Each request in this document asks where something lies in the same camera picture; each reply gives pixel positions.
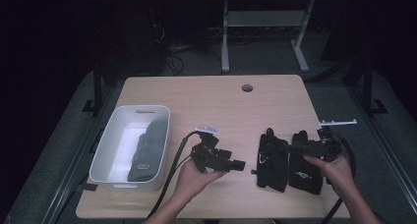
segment table top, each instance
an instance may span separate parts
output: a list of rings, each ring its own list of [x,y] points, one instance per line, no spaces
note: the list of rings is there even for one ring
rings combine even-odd
[[[243,85],[253,90],[246,92]],[[179,218],[304,218],[324,217],[338,197],[324,182],[322,193],[314,196],[287,186],[284,193],[257,187],[260,136],[272,128],[280,139],[291,142],[292,135],[306,130],[318,140],[318,118],[300,77],[206,76],[127,79],[116,107],[122,105],[164,105],[171,112],[166,174],[183,137],[195,126],[221,130],[216,148],[232,151],[231,159],[246,161],[244,171],[231,171],[209,184],[178,215]],[[181,159],[200,142],[189,138]],[[171,197],[177,175],[163,200]],[[159,197],[156,192],[114,192],[98,186],[83,191],[77,208],[82,218],[144,218]],[[335,217],[348,217],[344,204]]]

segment left hand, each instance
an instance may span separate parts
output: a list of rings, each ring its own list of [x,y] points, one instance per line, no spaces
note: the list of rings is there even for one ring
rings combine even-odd
[[[221,178],[226,173],[216,171],[201,173],[193,159],[189,159],[181,167],[172,198],[188,203],[193,197],[202,192],[209,183]]]

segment round hole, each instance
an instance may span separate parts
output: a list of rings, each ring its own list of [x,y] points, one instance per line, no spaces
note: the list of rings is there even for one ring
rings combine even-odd
[[[244,84],[242,85],[242,90],[245,92],[251,92],[252,90],[254,90],[254,87],[249,84]]]

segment right hand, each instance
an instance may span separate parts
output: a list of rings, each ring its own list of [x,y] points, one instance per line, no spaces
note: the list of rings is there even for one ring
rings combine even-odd
[[[339,155],[332,162],[325,162],[322,159],[311,156],[304,156],[304,159],[322,170],[324,176],[331,181],[334,191],[342,199],[345,198],[350,189],[356,187],[349,162],[344,156]]]
[[[205,187],[224,176],[226,172],[202,173],[197,169],[193,159],[187,160],[181,167],[177,185],[172,198],[181,200],[185,204],[194,196],[202,192]]]

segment black fabric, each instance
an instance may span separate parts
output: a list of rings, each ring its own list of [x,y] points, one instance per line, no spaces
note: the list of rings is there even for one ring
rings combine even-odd
[[[147,182],[156,176],[161,162],[168,122],[155,120],[139,137],[128,182]]]
[[[271,128],[261,135],[257,162],[257,186],[284,192],[288,177],[288,154],[284,150],[287,141],[278,139]]]
[[[308,140],[306,131],[294,134],[292,145],[304,143]],[[292,153],[289,158],[288,186],[319,195],[322,190],[323,177],[319,167],[309,163],[303,155]]]

